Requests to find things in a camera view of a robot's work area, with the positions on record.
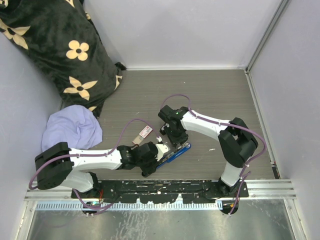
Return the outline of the blue stapler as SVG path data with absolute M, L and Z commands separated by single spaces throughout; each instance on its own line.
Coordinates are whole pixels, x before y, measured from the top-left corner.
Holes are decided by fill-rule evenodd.
M 183 145 L 177 147 L 174 151 L 168 153 L 165 155 L 160 161 L 159 164 L 156 166 L 156 169 L 162 167 L 166 163 L 170 163 L 179 156 L 181 156 L 183 153 L 188 151 L 191 148 L 191 144 L 186 142 Z

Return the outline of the white red staple box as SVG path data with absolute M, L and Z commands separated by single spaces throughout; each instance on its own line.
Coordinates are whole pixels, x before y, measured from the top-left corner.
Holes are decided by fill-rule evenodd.
M 152 131 L 153 129 L 149 125 L 145 126 L 132 143 L 134 145 L 140 145 Z

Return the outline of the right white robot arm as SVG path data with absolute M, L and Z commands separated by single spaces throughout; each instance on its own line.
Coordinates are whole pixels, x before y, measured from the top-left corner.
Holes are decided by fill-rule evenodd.
M 237 191 L 246 161 L 259 146 L 254 135 L 245 131 L 247 125 L 244 121 L 238 117 L 232 121 L 220 120 L 184 106 L 172 109 L 168 105 L 160 109 L 158 117 L 164 122 L 160 133 L 166 135 L 175 147 L 188 141 L 188 131 L 197 132 L 220 143 L 226 165 L 218 180 L 218 189 L 223 196 L 231 197 Z

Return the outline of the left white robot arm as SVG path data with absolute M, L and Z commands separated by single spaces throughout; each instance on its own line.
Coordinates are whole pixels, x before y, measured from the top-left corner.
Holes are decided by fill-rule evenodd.
M 165 143 L 144 143 L 141 146 L 120 145 L 108 150 L 82 150 L 59 142 L 35 158 L 36 188 L 49 190 L 58 186 L 75 189 L 88 198 L 100 193 L 93 170 L 132 170 L 140 168 L 144 177 L 154 173 L 161 160 L 170 152 Z

